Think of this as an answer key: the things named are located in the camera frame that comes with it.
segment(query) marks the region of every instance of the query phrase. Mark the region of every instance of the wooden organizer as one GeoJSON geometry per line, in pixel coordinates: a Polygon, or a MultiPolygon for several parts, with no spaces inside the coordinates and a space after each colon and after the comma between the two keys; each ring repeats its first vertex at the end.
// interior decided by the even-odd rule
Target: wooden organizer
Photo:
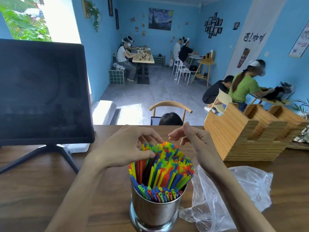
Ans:
{"type": "Polygon", "coordinates": [[[251,104],[244,113],[237,105],[229,103],[222,116],[210,111],[204,123],[224,161],[273,161],[309,124],[280,105],[266,111],[251,104]]]}

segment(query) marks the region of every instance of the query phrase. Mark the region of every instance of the person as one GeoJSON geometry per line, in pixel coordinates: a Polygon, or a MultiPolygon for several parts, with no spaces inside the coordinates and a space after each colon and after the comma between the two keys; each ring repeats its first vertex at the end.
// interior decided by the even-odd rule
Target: person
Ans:
{"type": "Polygon", "coordinates": [[[245,70],[237,74],[232,82],[229,95],[232,97],[233,102],[238,103],[238,109],[244,112],[247,105],[246,96],[255,94],[258,97],[264,97],[265,95],[272,93],[275,89],[269,89],[262,92],[257,81],[253,79],[256,76],[264,76],[266,63],[262,59],[253,60],[249,63],[245,70]]]}
{"type": "Polygon", "coordinates": [[[127,36],[126,39],[129,40],[129,43],[128,43],[128,51],[131,53],[133,50],[136,50],[136,48],[134,46],[132,46],[134,40],[131,36],[127,36]]]}
{"type": "Polygon", "coordinates": [[[190,68],[190,64],[186,62],[186,59],[188,57],[189,54],[198,54],[196,53],[194,50],[192,50],[191,48],[189,48],[189,44],[190,44],[190,39],[184,39],[183,41],[183,47],[181,48],[180,52],[179,52],[179,59],[183,62],[183,65],[186,66],[186,68],[190,68]]]}
{"type": "Polygon", "coordinates": [[[127,80],[133,82],[136,73],[136,66],[133,63],[130,63],[126,58],[133,58],[137,54],[130,53],[127,50],[129,43],[130,42],[127,38],[122,40],[121,45],[117,51],[117,61],[119,65],[124,66],[126,70],[129,71],[127,80]]]}
{"type": "Polygon", "coordinates": [[[179,115],[175,112],[164,114],[160,121],[159,125],[183,125],[183,122],[179,115]]]}
{"type": "Polygon", "coordinates": [[[180,38],[174,45],[174,58],[178,57],[179,56],[179,52],[180,52],[180,44],[183,43],[184,41],[184,36],[182,38],[180,38]]]}
{"type": "MultiPolygon", "coordinates": [[[[219,94],[219,89],[221,89],[223,92],[228,93],[229,88],[232,85],[232,81],[234,79],[234,76],[229,75],[224,80],[217,81],[213,86],[211,86],[209,89],[206,90],[206,92],[203,95],[203,102],[208,104],[206,107],[204,107],[205,110],[210,111],[211,106],[213,105],[216,97],[219,94]]],[[[221,102],[217,99],[215,105],[220,104],[221,102]]]]}
{"type": "MultiPolygon", "coordinates": [[[[192,144],[197,161],[216,185],[239,232],[275,232],[223,163],[208,131],[185,122],[168,136],[171,141],[181,140],[181,146],[192,144]]],[[[84,231],[96,188],[106,170],[153,158],[155,154],[151,150],[140,151],[139,148],[141,143],[154,144],[155,141],[163,143],[154,129],[125,125],[92,150],[45,232],[84,231]]]]}

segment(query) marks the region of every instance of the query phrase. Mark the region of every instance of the ponytail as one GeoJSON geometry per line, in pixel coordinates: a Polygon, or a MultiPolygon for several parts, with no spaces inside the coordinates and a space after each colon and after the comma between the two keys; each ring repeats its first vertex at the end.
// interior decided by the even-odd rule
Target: ponytail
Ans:
{"type": "Polygon", "coordinates": [[[234,82],[232,83],[232,92],[234,93],[238,87],[238,85],[241,83],[241,81],[243,80],[243,78],[245,78],[245,74],[248,71],[248,69],[246,68],[245,70],[243,70],[242,73],[239,74],[239,76],[237,76],[234,80],[234,82]]]}

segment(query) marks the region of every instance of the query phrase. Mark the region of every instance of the greenery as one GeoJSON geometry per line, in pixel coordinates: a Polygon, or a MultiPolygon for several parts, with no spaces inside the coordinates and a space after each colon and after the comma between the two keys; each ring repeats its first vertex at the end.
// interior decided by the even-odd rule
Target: greenery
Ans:
{"type": "Polygon", "coordinates": [[[44,18],[19,15],[3,5],[0,5],[0,10],[14,39],[52,41],[44,18]]]}
{"type": "MultiPolygon", "coordinates": [[[[309,120],[309,112],[307,109],[309,108],[309,99],[306,99],[306,101],[301,100],[301,99],[294,99],[293,102],[294,106],[292,106],[292,110],[296,111],[301,117],[305,118],[306,120],[309,120]]],[[[300,134],[299,138],[306,140],[307,137],[307,132],[309,131],[309,126],[307,126],[302,133],[300,134]]]]}
{"type": "Polygon", "coordinates": [[[36,8],[33,4],[33,0],[0,0],[0,4],[9,10],[15,10],[18,12],[24,12],[28,8],[36,8]]]}
{"type": "Polygon", "coordinates": [[[97,7],[95,7],[95,4],[93,4],[90,1],[87,1],[87,6],[88,6],[88,9],[89,9],[89,14],[92,15],[95,18],[95,21],[93,23],[93,27],[94,27],[95,31],[98,32],[98,26],[99,26],[101,12],[97,7]]]}

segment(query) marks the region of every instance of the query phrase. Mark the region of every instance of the black screen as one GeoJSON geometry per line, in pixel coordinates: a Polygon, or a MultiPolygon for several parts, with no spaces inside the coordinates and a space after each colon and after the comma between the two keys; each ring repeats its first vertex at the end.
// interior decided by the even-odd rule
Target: black screen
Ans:
{"type": "Polygon", "coordinates": [[[0,146],[93,141],[84,47],[0,39],[0,146]]]}

